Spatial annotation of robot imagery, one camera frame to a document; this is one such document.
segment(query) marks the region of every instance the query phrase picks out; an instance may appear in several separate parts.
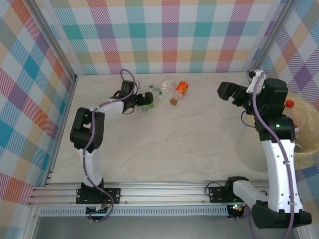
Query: white marble surface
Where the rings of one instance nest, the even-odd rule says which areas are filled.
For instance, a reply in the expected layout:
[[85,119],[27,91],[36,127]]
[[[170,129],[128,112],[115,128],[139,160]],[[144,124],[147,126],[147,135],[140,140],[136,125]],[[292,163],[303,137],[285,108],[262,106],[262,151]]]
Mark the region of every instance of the white marble surface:
[[[189,88],[176,106],[164,101],[146,113],[117,115],[105,122],[100,147],[104,181],[224,180],[228,176],[266,179],[239,159],[236,145],[245,126],[242,108],[221,100],[220,82],[247,84],[245,73],[135,75],[143,86],[173,78]],[[69,140],[79,107],[91,108],[106,101],[121,87],[119,75],[80,76],[66,123],[52,182],[80,182],[81,159]]]

